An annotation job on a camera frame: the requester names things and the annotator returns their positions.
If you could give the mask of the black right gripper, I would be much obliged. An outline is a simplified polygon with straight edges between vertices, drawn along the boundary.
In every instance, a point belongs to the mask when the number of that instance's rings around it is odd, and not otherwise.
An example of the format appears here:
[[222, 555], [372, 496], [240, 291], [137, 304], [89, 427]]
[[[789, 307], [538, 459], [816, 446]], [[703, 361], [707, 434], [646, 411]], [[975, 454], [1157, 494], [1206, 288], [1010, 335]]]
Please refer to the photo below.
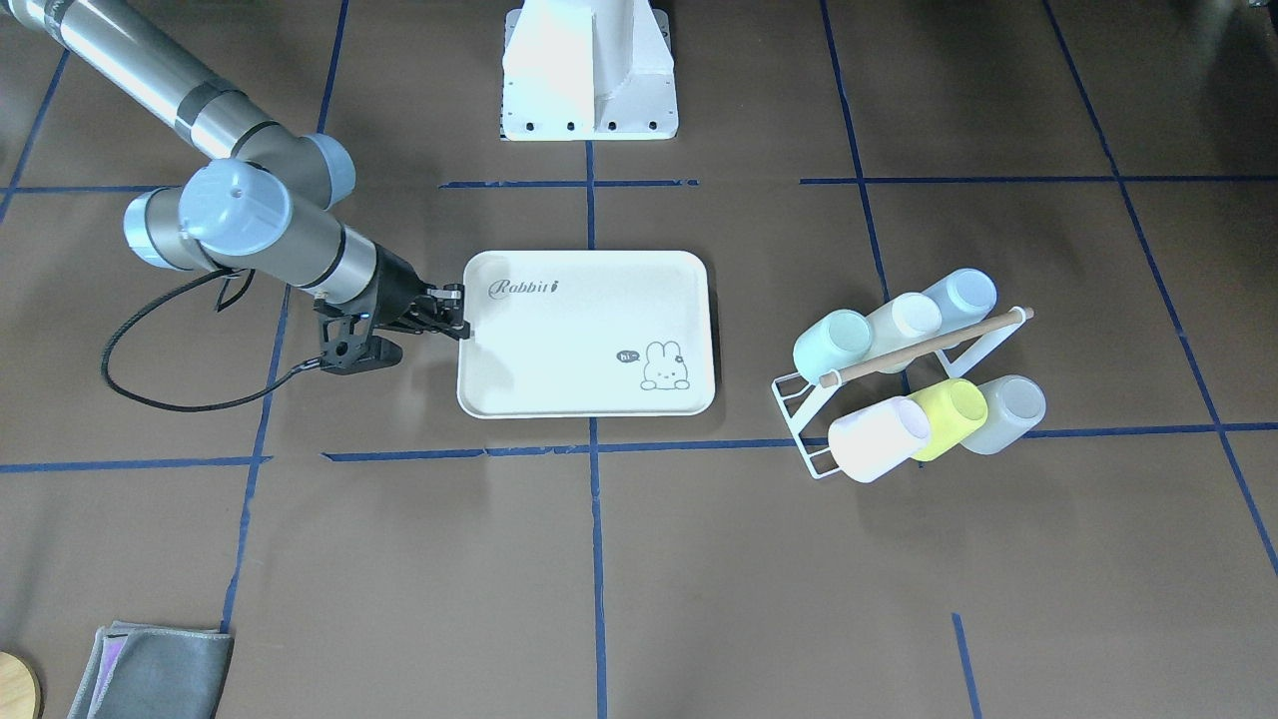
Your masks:
[[464, 305], [463, 284], [443, 284], [442, 289], [426, 284], [406, 261], [377, 246], [377, 269], [371, 289], [374, 296], [371, 323], [376, 329], [443, 335], [456, 341], [472, 338], [472, 326], [463, 315], [435, 315], [435, 304]]

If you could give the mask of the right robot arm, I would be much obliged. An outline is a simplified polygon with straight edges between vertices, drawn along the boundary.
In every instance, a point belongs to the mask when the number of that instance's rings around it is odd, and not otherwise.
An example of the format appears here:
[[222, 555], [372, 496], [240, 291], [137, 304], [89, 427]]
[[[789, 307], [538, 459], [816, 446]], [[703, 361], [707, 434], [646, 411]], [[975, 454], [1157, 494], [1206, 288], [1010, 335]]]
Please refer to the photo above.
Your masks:
[[385, 331], [470, 336], [460, 284], [426, 284], [331, 209], [357, 172], [334, 137], [296, 135], [124, 1], [5, 1], [22, 26], [87, 61], [210, 163], [128, 206], [128, 245], [175, 272], [257, 272], [328, 315]]

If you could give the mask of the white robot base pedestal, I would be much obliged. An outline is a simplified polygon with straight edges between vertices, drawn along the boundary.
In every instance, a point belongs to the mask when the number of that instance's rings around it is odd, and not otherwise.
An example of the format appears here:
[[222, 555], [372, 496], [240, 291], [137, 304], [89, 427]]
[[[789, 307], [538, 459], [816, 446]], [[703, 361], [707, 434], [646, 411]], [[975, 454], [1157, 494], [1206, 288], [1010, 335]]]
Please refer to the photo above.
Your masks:
[[502, 69], [505, 140], [677, 133], [670, 18], [648, 1], [525, 1], [505, 17]]

